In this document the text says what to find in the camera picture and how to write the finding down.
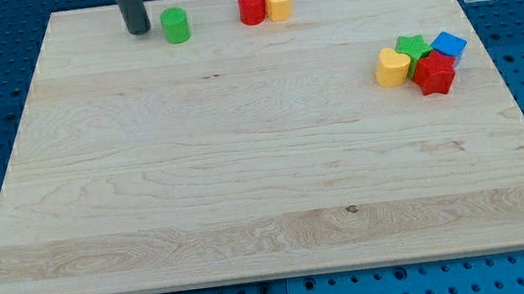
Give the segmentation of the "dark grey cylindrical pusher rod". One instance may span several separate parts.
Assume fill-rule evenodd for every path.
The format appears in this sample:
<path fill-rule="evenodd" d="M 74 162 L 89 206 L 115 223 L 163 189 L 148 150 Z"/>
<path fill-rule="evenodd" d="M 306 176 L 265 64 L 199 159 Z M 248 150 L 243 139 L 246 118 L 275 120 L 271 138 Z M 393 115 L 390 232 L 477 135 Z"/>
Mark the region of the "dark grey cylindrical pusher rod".
<path fill-rule="evenodd" d="M 131 35 L 143 35 L 150 31 L 151 22 L 146 12 L 144 0 L 115 0 L 121 16 Z"/>

